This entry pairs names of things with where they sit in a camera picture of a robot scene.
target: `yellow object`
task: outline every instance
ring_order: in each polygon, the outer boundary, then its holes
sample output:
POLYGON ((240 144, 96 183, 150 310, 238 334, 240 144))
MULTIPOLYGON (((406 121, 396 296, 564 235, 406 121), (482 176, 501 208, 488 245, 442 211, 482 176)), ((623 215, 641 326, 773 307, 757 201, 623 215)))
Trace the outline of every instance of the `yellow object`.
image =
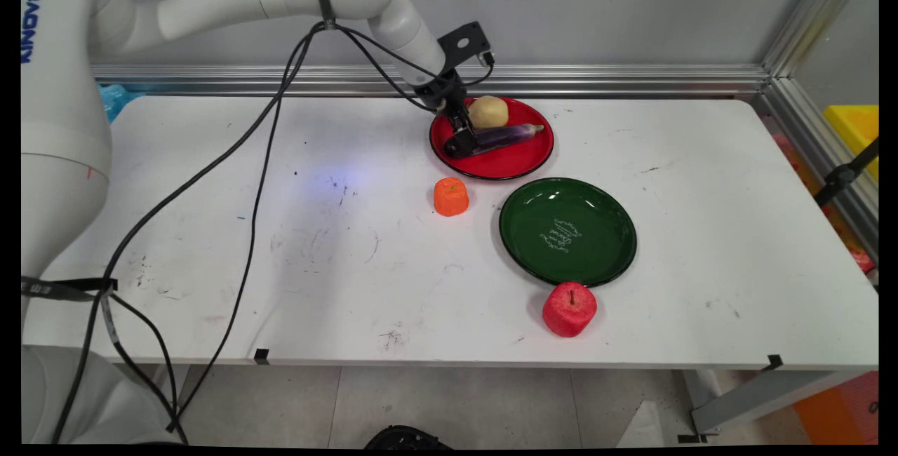
MULTIPOLYGON (((879 136, 879 105, 830 105, 824 116, 854 154, 879 136)), ((879 156, 866 169, 879 182, 879 156)))
POLYGON ((508 124, 508 104, 502 98, 485 95, 468 106, 474 130, 499 128, 508 124))

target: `floor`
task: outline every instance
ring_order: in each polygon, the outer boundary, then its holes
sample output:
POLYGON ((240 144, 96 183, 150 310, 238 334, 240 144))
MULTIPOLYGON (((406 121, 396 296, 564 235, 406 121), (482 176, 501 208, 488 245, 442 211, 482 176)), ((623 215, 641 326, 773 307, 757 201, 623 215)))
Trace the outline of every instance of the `floor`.
MULTIPOLYGON (((190 368, 185 391, 201 371, 190 368)), ((692 434, 671 370, 215 366, 183 427, 194 445, 360 449, 408 424, 455 449, 602 448, 619 443, 642 401, 655 402, 664 445, 692 434)), ((769 443, 809 443, 792 408, 702 445, 769 443)))

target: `green plate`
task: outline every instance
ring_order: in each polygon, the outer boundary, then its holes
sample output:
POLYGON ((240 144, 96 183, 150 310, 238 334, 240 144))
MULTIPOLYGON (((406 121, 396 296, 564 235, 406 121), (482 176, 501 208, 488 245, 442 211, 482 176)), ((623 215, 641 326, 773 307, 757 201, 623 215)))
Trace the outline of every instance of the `green plate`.
POLYGON ((577 179, 538 179, 517 188, 502 206, 500 235, 517 264, 551 284, 600 286, 636 256, 636 229, 623 207, 577 179))

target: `red plate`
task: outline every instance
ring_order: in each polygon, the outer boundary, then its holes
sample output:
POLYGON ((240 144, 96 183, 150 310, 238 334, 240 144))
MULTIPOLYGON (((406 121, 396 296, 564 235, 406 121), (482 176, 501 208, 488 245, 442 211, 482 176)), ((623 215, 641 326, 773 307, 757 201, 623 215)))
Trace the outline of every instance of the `red plate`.
MULTIPOLYGON (((478 179, 514 179, 521 175, 527 175, 542 166, 546 159, 549 159, 552 148, 555 146, 555 135, 552 133, 549 122, 530 105, 512 98, 500 98, 508 104, 508 126, 530 123, 542 124, 545 129, 542 132, 536 132, 525 142, 469 158, 452 159, 443 150, 446 140, 453 135, 452 124, 449 124, 449 120, 445 116, 439 115, 430 124, 430 147, 436 153, 437 158, 456 172, 478 179)), ((474 100, 475 98, 465 98, 465 107, 468 107, 474 100)))

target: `red apple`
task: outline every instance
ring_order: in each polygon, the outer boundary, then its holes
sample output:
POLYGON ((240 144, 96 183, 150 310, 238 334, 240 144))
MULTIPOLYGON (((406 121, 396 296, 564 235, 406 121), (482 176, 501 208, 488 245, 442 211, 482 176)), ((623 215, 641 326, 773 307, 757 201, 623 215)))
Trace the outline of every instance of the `red apple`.
POLYGON ((586 328, 599 304, 596 296, 581 283, 561 283, 542 306, 542 320, 561 337, 577 337, 586 328))

